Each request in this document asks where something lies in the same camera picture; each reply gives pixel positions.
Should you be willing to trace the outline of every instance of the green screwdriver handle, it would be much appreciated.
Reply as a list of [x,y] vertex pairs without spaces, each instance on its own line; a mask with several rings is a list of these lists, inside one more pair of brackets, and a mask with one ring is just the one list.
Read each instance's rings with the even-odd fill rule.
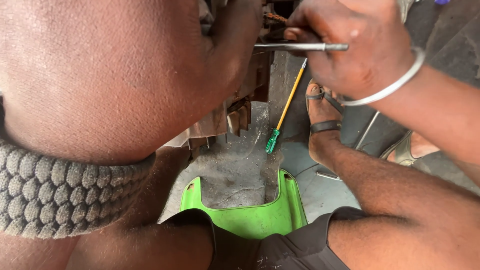
[[280,131],[274,128],[272,131],[272,136],[270,136],[267,147],[265,148],[265,152],[267,152],[267,154],[271,154],[273,152],[273,148],[275,147],[276,138],[278,137],[278,135],[280,135]]

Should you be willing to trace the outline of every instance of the sandal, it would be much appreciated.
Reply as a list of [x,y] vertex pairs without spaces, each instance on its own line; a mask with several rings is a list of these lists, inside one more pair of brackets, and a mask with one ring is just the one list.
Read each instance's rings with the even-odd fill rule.
[[386,160],[388,156],[395,151],[395,163],[403,165],[403,166],[411,166],[416,160],[412,156],[412,152],[410,151],[410,142],[412,138],[412,131],[408,131],[405,136],[392,146],[390,146],[381,156],[380,158]]
[[[310,87],[310,85],[312,84],[316,84],[318,85],[318,83],[316,83],[313,79],[310,80],[310,82],[308,83],[308,87],[307,87],[307,92],[308,92],[308,89]],[[308,100],[310,99],[326,99],[328,102],[330,102],[330,104],[332,104],[332,106],[340,112],[340,114],[343,114],[343,107],[342,107],[342,104],[340,104],[338,101],[336,101],[331,94],[329,93],[326,93],[324,88],[322,86],[319,86],[319,89],[320,89],[320,93],[318,94],[315,94],[315,95],[307,95],[305,94],[305,99],[306,99],[306,103],[307,103],[307,113],[308,113],[308,109],[309,109],[309,102]],[[342,129],[342,121],[339,121],[339,120],[329,120],[329,121],[323,121],[323,122],[318,122],[318,123],[313,123],[310,125],[310,136],[313,134],[313,133],[317,133],[317,132],[320,132],[320,131],[325,131],[325,130],[341,130]]]

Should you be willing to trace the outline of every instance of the black sandal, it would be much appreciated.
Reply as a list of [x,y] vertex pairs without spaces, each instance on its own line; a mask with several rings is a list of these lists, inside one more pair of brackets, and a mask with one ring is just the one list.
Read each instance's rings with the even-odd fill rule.
[[[309,83],[308,83],[308,87],[312,84],[316,84],[318,85],[316,82],[314,82],[314,80],[312,79]],[[342,104],[340,104],[338,101],[336,101],[332,95],[330,95],[329,93],[326,93],[324,88],[322,86],[319,86],[320,88],[320,93],[319,94],[316,94],[316,95],[307,95],[305,94],[305,99],[306,99],[306,103],[307,103],[307,113],[309,112],[308,109],[309,109],[309,102],[308,100],[309,99],[322,99],[322,98],[325,98],[328,102],[330,102],[330,104],[332,104],[332,106],[340,112],[340,114],[343,115],[343,107],[342,107]],[[328,120],[328,121],[323,121],[323,122],[318,122],[318,123],[313,123],[310,125],[310,133],[313,134],[313,133],[317,133],[317,132],[320,132],[320,131],[325,131],[325,130],[341,130],[342,129],[342,121],[339,121],[339,120]]]

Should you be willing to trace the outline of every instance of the hand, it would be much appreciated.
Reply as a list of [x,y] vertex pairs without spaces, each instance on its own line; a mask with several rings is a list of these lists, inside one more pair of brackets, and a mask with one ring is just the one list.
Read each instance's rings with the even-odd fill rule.
[[12,140],[59,158],[129,164],[238,89],[262,6],[229,0],[208,37],[198,0],[9,0],[0,21]]
[[306,55],[315,80],[355,99],[389,86],[414,62],[395,0],[304,0],[287,26],[286,39],[350,45]]

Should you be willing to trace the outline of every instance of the black shorts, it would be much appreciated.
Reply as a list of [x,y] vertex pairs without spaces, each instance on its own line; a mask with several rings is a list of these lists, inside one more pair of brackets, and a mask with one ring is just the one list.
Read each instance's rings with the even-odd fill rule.
[[212,227],[214,256],[209,270],[348,270],[328,247],[328,224],[365,217],[362,210],[340,207],[287,235],[273,234],[261,240],[245,239],[219,228],[199,209],[180,212],[165,222]]

